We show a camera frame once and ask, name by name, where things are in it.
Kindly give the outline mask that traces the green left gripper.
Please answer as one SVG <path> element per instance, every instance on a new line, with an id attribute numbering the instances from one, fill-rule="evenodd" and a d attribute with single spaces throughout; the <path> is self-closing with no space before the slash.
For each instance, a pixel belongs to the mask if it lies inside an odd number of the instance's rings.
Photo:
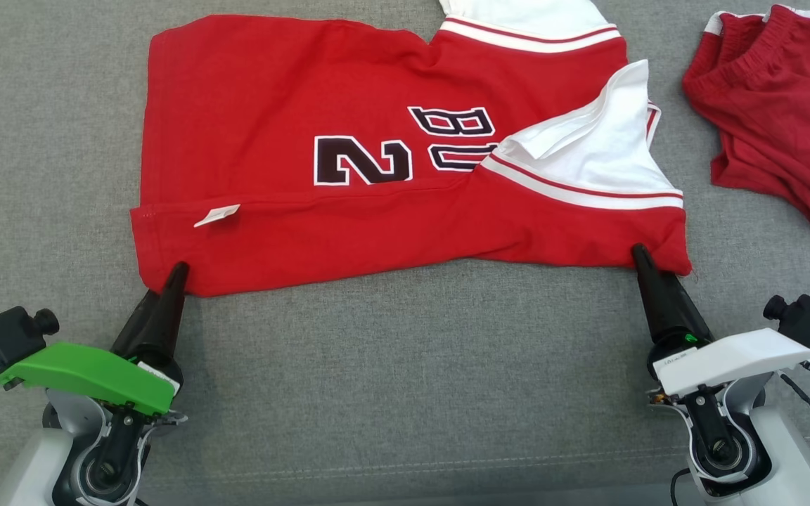
<path id="1" fill-rule="evenodd" d="M 110 352 L 57 342 L 0 372 L 0 385 L 20 380 L 24 387 L 84 395 L 113 406 L 132 403 L 147 416 L 166 414 L 176 394 L 171 382 L 124 358 L 148 359 L 154 366 L 174 361 L 188 274 L 189 265 L 178 262 L 162 291 L 148 290 Z"/>

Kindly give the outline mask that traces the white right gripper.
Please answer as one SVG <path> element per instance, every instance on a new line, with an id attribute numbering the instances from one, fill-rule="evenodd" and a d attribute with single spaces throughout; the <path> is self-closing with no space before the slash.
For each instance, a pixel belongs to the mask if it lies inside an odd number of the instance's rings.
<path id="1" fill-rule="evenodd" d="M 713 342 L 714 336 L 674 273 L 656 265 L 644 244 L 632 247 L 637 283 L 653 344 L 665 339 Z M 684 397 L 747 377 L 810 363 L 810 349 L 777 330 L 748 331 L 684 350 L 655 362 L 666 395 Z"/>

